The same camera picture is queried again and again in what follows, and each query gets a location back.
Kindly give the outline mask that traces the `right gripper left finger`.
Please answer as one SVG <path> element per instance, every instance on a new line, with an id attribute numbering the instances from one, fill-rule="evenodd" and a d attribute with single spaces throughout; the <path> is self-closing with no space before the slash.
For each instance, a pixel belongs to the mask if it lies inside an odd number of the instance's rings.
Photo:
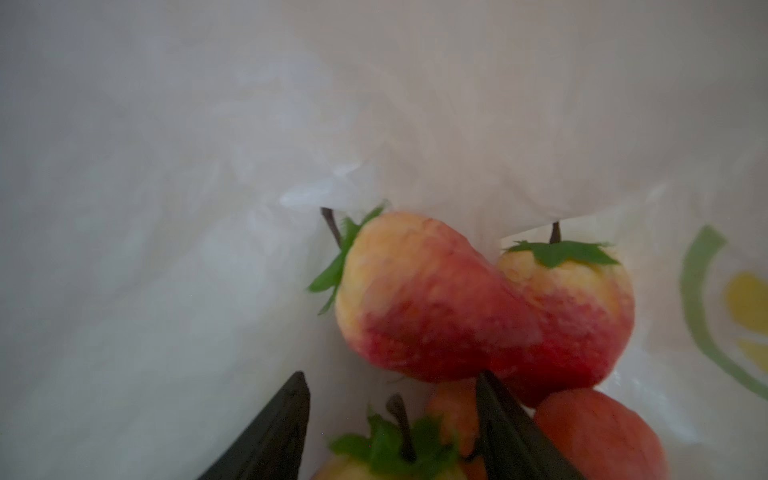
<path id="1" fill-rule="evenodd" d="M 296 480 L 302 462 L 311 395 L 294 372 L 200 480 Z"/>

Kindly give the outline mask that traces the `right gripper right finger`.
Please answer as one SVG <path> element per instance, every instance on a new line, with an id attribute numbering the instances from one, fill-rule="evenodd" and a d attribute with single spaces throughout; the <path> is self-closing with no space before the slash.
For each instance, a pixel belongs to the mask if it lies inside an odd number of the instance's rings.
<path id="1" fill-rule="evenodd" d="M 479 450 L 489 479 L 582 479 L 492 372 L 476 380 Z"/>

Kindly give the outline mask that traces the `large red fake strawberry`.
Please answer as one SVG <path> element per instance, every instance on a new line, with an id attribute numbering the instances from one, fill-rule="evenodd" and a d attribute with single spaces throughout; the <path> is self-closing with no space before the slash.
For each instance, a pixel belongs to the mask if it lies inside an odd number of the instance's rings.
<path id="1" fill-rule="evenodd" d="M 383 205 L 343 220 L 307 289 L 330 294 L 321 310 L 362 359 L 425 382 L 511 373 L 544 340 L 540 314 L 461 233 Z"/>

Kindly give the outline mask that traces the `white plastic bag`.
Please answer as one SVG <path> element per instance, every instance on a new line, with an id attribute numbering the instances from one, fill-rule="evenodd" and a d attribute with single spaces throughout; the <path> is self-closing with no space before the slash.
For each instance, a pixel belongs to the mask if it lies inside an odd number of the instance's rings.
<path id="1" fill-rule="evenodd" d="M 767 475 L 763 1 L 5 1 L 1 475 L 193 479 L 295 371 L 301 465 L 426 384 L 310 282 L 320 210 L 440 219 L 494 258 L 617 250 L 636 328 L 605 393 L 674 479 Z"/>

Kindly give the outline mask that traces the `fake strawberry in bag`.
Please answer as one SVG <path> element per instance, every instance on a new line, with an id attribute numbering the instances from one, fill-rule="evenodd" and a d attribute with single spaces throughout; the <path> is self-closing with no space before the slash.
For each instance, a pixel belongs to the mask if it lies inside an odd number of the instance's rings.
<path id="1" fill-rule="evenodd" d="M 367 415 L 370 433 L 347 433 L 329 444 L 331 458 L 315 479 L 464 479 L 459 437 L 446 438 L 441 421 L 425 415 L 408 417 L 400 394 L 391 395 L 387 416 Z"/>
<path id="2" fill-rule="evenodd" d="M 667 479 L 661 440 L 635 411 L 592 389 L 558 392 L 534 422 L 588 479 Z"/>
<path id="3" fill-rule="evenodd" d="M 556 392 L 592 388 L 614 369 L 635 326 L 629 273 L 613 246 L 565 239 L 558 223 L 548 241 L 519 240 L 497 266 L 536 314 L 542 340 L 505 385 L 535 408 Z"/>

